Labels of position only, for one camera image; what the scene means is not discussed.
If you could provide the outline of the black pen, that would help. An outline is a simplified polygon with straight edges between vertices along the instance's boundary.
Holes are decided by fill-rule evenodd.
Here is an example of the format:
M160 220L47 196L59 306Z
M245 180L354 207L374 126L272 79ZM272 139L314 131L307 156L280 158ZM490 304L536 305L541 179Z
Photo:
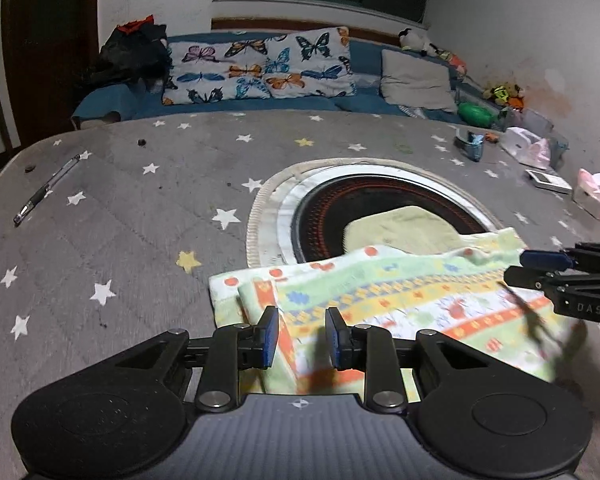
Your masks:
M53 191L53 187L64 177L65 174L76 166L80 161L80 155L71 157L68 162L65 162L52 176L29 198L20 211L14 217L14 226L20 226L25 218L31 213L31 211L38 206L39 203L44 200L46 196L50 195Z

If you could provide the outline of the white remote control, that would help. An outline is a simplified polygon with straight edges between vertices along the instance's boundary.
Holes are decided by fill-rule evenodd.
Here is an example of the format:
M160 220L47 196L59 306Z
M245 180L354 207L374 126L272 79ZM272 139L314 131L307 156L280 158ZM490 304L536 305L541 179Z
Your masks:
M528 169L526 174L536 188L558 194L570 194L572 186L562 177L543 171Z

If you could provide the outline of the small orange toy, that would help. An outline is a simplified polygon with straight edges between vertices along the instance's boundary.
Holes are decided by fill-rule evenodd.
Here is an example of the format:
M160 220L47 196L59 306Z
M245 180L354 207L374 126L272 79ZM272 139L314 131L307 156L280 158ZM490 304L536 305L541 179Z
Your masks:
M498 144L498 141L500 140L500 136L499 136L498 134L494 133L494 132L488 132L488 133L487 133L487 134L484 136L484 138L485 138L485 139L486 139L488 142L490 142L490 143L493 143L493 144Z

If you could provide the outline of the grey plain pillow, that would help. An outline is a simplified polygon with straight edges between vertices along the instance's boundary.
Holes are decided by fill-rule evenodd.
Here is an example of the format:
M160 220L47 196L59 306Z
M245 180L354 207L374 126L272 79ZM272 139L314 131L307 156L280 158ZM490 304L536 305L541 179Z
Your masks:
M383 50L380 92L388 104L443 110L457 110L449 70L423 58Z

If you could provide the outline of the clear plastic storage box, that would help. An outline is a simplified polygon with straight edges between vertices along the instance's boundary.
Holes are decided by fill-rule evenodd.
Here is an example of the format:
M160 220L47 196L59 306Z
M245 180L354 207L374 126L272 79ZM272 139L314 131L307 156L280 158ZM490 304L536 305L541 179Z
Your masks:
M525 108L522 112L506 108L502 113L502 126L504 132L509 127L520 127L547 139L550 144L550 166L547 169L557 171L562 168L569 143L555 130L554 124L549 119L530 108Z

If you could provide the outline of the blue sofa bench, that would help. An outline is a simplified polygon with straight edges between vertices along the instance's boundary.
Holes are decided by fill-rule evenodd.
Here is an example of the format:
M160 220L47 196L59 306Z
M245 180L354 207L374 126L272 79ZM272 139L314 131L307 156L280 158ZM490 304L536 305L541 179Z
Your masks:
M223 34L174 37L171 64L156 88L113 84L88 94L72 114L90 120L133 120L163 115L250 110L334 110L408 115L460 125L455 68L396 48L351 39L344 26L288 35ZM434 75L434 101L400 103L386 95L387 56Z

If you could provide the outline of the dark wooden door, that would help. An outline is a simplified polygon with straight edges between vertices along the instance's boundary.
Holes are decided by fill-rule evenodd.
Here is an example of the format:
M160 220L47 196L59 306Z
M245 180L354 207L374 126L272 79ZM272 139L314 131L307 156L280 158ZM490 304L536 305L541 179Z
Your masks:
M10 107L23 146L73 129L98 53L97 0L2 0Z

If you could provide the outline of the round induction hotplate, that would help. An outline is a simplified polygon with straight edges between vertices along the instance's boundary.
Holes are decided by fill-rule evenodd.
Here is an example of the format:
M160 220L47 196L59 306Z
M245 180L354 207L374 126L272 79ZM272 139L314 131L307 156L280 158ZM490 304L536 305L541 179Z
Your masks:
M406 162L373 157L314 159L280 170L260 188L247 224L247 266L341 256L344 231L351 222L404 206L432 212L462 234L503 227L474 196Z

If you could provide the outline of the colourful patterned child shirt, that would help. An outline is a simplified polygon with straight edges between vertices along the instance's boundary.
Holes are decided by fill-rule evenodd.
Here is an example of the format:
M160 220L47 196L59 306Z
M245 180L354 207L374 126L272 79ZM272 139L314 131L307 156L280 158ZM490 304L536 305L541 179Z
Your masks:
M242 378L250 392L359 393L363 376L329 361L324 321L337 308L350 324L411 339L430 328L551 382L582 348L586 327L557 315L540 292L509 288L503 274L524 249L505 228L463 235L408 207L352 222L342 256L230 271L209 282L217 326L279 310L274 361Z

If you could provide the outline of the yellow orange plush toy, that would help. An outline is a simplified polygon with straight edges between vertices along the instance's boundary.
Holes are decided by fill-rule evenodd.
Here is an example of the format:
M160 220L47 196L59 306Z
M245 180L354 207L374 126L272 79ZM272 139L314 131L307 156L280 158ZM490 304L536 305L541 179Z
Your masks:
M514 110L524 109L524 88L512 82L487 88L482 92L482 98L500 107L508 106Z

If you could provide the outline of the butterfly print pillow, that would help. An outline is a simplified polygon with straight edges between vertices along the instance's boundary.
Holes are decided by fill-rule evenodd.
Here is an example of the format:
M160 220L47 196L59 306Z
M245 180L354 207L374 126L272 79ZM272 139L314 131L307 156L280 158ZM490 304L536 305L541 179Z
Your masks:
M164 105L354 96L349 29L292 32L232 42L174 42Z

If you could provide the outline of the pink tissue box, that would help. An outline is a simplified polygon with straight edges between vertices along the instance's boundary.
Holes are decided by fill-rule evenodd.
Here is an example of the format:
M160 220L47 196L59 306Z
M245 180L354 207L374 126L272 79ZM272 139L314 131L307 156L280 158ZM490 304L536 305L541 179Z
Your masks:
M580 168L572 200L592 217L600 219L600 172L591 174Z

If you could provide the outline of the green round toy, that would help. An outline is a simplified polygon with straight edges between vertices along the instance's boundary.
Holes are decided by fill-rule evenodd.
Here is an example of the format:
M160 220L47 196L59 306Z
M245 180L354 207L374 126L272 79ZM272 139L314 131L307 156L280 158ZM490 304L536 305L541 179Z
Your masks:
M457 115L467 125L478 128L491 128L496 122L496 116L490 110L471 102L461 102L457 105Z

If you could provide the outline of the dark clothes pile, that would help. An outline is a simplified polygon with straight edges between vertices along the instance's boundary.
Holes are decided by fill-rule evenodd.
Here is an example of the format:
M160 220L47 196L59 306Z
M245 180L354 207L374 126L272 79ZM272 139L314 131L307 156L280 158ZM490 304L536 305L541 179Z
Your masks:
M154 16L118 25L100 48L94 81L101 86L151 84L166 78L172 65L166 24Z

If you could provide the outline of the blue kids smartwatch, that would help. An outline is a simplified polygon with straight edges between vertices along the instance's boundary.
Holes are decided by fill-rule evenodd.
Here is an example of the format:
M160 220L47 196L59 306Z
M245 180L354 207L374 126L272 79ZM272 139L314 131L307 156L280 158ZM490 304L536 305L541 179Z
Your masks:
M473 162L480 162L483 155L484 135L469 130L457 129L454 145Z

